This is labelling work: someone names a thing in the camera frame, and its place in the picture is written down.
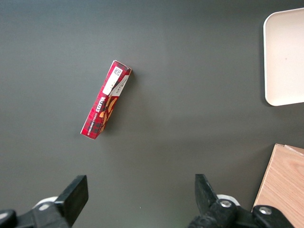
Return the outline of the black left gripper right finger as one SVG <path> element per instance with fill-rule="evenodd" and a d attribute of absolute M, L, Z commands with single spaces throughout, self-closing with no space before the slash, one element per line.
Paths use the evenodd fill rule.
<path fill-rule="evenodd" d="M 243 209 L 234 198 L 219 197 L 204 174 L 195 175 L 195 199 L 199 209 L 189 228 L 292 228 L 283 213 L 268 205 Z"/>

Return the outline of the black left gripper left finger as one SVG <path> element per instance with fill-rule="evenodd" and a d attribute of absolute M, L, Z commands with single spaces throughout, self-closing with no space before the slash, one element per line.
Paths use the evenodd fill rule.
<path fill-rule="evenodd" d="M 0 211 L 2 228 L 71 228 L 88 201 L 87 176 L 78 175 L 59 196 L 40 200 L 28 212 Z"/>

